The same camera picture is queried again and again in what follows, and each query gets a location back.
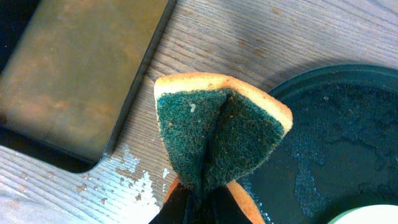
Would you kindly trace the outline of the light blue plate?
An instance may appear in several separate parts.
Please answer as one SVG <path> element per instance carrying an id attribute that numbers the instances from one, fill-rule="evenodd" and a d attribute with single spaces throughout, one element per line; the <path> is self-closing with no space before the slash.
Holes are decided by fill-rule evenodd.
<path id="1" fill-rule="evenodd" d="M 397 224 L 397 205 L 369 205 L 345 211 L 328 224 Z"/>

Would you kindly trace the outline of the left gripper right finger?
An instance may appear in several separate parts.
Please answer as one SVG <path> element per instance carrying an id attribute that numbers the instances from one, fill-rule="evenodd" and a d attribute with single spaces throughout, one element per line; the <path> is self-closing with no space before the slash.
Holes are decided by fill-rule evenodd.
<path id="1" fill-rule="evenodd" d="M 214 224 L 251 224 L 227 187 L 212 191 L 211 214 L 211 223 Z"/>

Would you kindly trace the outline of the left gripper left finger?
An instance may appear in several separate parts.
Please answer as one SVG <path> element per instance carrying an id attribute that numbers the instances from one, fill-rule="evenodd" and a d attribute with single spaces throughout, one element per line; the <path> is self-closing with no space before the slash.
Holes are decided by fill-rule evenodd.
<path id="1" fill-rule="evenodd" d="M 188 224 L 192 217 L 192 191 L 178 183 L 149 224 Z"/>

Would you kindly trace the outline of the orange green sponge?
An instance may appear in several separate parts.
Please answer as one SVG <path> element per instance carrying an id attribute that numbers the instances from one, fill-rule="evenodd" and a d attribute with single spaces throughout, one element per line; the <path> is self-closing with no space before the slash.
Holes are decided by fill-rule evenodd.
<path id="1" fill-rule="evenodd" d="M 159 133 L 178 183 L 192 191 L 189 223 L 211 223 L 211 193 L 227 187 L 251 223 L 264 223 L 238 179 L 261 166 L 291 130 L 283 103 L 237 78 L 179 73 L 154 85 Z"/>

